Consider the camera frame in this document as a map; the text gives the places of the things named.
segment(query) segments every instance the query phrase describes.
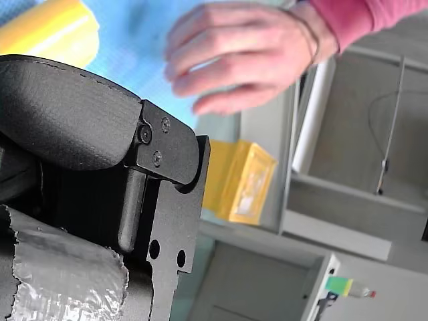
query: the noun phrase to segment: pink sleeve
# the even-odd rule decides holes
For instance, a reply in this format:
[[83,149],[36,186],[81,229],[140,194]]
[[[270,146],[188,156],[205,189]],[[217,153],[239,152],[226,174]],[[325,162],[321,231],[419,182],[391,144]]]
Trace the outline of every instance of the pink sleeve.
[[336,35],[340,51],[428,7],[428,0],[309,0]]

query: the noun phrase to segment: hand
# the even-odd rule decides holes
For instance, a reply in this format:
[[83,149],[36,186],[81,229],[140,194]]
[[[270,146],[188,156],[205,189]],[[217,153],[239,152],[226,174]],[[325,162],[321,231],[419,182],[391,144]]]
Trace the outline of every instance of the hand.
[[308,67],[315,47],[304,24],[275,7],[210,3],[172,28],[165,74],[182,97],[233,86],[193,106],[196,114],[230,114],[262,105],[285,90]]

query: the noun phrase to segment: finger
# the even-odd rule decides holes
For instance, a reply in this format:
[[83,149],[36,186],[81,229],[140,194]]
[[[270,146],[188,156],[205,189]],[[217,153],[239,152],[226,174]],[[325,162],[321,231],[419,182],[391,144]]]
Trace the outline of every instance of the finger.
[[233,114],[240,110],[261,106],[278,93],[279,90],[273,86],[244,85],[199,98],[193,105],[193,112],[199,115],[210,112]]
[[180,27],[184,22],[190,19],[195,14],[198,14],[200,11],[204,10],[214,10],[214,9],[235,9],[242,7],[243,3],[239,1],[231,1],[231,2],[214,2],[214,3],[204,3],[201,5],[197,5],[192,10],[187,12],[186,14],[182,15],[177,22],[174,23],[174,25],[171,28],[171,31],[168,33],[168,37],[171,36],[171,33],[176,28]]
[[173,81],[191,68],[225,54],[272,49],[276,42],[267,35],[266,28],[260,25],[208,29],[171,56],[166,77]]
[[231,53],[193,70],[174,82],[178,96],[193,96],[224,86],[268,83],[275,70],[267,68],[270,59],[265,53]]
[[218,6],[220,3],[205,5],[178,27],[173,28],[168,38],[167,59],[172,51],[209,27],[245,25],[257,18],[255,10],[251,9],[254,8],[254,4],[241,3],[239,7],[232,6],[234,3],[229,3],[229,6],[225,6],[226,4],[223,3],[223,6]]

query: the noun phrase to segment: wire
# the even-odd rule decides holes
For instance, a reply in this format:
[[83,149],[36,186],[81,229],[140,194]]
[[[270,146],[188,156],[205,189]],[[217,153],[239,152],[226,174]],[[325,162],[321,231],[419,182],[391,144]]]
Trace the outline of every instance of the wire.
[[[370,130],[370,134],[373,138],[374,144],[376,145],[377,150],[379,151],[379,153],[382,156],[382,160],[385,159],[386,155],[385,152],[381,146],[381,143],[379,142],[379,139],[376,136],[375,130],[373,128],[372,125],[372,110],[375,107],[375,104],[385,98],[389,98],[391,96],[396,96],[398,94],[397,91],[394,92],[389,92],[388,94],[383,94],[381,96],[376,97],[374,100],[372,100],[370,102],[370,104],[368,105],[367,108],[367,124],[368,124],[368,129]],[[416,96],[428,96],[428,92],[425,91],[421,91],[421,90],[403,90],[401,92],[402,95],[406,95],[406,94],[412,94],[412,95],[416,95]]]

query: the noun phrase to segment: yellow box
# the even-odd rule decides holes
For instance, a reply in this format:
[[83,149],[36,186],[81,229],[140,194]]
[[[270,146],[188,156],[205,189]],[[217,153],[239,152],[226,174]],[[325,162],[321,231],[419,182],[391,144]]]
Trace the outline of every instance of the yellow box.
[[203,207],[220,219],[258,225],[277,162],[252,142],[210,143]]

